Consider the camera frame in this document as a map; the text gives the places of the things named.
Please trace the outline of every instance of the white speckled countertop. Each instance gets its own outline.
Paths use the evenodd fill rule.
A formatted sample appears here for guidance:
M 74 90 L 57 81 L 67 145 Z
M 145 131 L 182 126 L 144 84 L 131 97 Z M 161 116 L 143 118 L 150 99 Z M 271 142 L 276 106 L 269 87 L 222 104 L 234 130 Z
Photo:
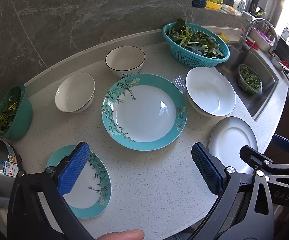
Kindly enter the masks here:
M 112 196 L 105 212 L 93 219 L 81 219 L 81 223 L 95 238 L 114 231 L 142 229 L 146 240 L 161 240 L 199 221 L 216 200 L 191 158 L 191 147 L 196 142 L 207 146 L 221 118 L 200 115 L 185 95 L 188 121 L 181 135 L 169 146 L 138 152 L 116 143 L 102 124 L 100 109 L 106 92 L 118 81 L 107 68 L 105 56 L 123 45 L 141 47 L 145 52 L 146 60 L 140 73 L 161 75 L 172 81 L 179 75 L 185 77 L 190 70 L 172 57 L 160 30 L 87 49 L 57 63 L 26 84 L 33 119 L 25 137 L 12 144 L 22 156 L 27 173 L 34 173 L 44 170 L 49 156 L 59 147 L 87 142 L 108 169 Z M 289 90 L 286 79 L 274 71 L 279 77 L 278 85 L 256 122 L 239 97 L 230 114 L 250 125 L 262 153 L 278 125 Z M 88 73 L 96 83 L 94 101 L 79 114 L 60 112 L 54 103 L 58 86 L 73 72 Z M 51 224 L 58 228 L 48 208 L 45 209 Z

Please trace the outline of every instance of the teal rimmed plate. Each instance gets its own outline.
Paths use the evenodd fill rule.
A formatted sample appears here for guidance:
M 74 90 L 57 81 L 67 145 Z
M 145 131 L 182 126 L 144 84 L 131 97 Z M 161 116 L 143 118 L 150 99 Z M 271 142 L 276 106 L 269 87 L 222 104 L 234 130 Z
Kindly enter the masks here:
M 57 166 L 75 147 L 66 145 L 56 150 L 46 167 Z M 71 192 L 63 197 L 77 218 L 94 218 L 106 209 L 111 197 L 110 177 L 102 161 L 93 152 L 90 151 L 90 158 Z
M 115 83 L 102 104 L 105 129 L 121 145 L 138 151 L 172 143 L 187 121 L 182 93 L 169 80 L 136 74 Z

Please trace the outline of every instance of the faucet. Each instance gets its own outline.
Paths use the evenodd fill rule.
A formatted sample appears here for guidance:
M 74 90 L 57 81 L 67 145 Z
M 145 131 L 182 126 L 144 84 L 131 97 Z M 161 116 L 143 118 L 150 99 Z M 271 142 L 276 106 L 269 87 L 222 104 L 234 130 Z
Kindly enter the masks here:
M 238 41 L 238 44 L 236 45 L 236 48 L 238 50 L 242 50 L 242 46 L 245 44 L 246 45 L 246 37 L 248 36 L 252 26 L 257 23 L 257 22 L 263 22 L 265 23 L 266 25 L 268 25 L 272 30 L 273 30 L 273 35 L 274 35 L 274 45 L 273 45 L 273 49 L 276 49 L 277 48 L 277 44 L 278 44 L 278 37 L 277 37 L 277 34 L 276 34 L 276 31 L 274 30 L 274 27 L 273 25 L 268 22 L 267 20 L 263 19 L 263 18 L 256 18 L 254 20 L 252 20 L 250 22 L 250 25 L 248 27 L 248 29 L 246 30 L 246 32 L 241 36 L 240 40 Z

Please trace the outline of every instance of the sink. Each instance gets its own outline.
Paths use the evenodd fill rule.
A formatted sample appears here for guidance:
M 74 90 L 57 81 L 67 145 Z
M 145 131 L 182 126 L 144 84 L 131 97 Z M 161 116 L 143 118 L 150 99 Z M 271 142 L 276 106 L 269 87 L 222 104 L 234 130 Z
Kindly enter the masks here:
M 254 49 L 239 51 L 232 45 L 229 50 L 230 58 L 226 62 L 218 64 L 215 68 L 229 80 L 252 118 L 257 121 L 278 84 L 278 78 Z M 237 81 L 239 64 L 249 66 L 259 75 L 262 81 L 262 93 L 260 95 L 249 95 L 239 87 Z

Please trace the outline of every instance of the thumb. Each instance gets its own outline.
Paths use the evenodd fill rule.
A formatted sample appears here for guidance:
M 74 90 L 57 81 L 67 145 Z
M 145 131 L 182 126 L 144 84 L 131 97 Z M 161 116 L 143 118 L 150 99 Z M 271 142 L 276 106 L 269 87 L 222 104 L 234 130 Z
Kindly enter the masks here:
M 108 233 L 97 238 L 97 240 L 143 240 L 142 230 L 127 230 L 120 233 Z

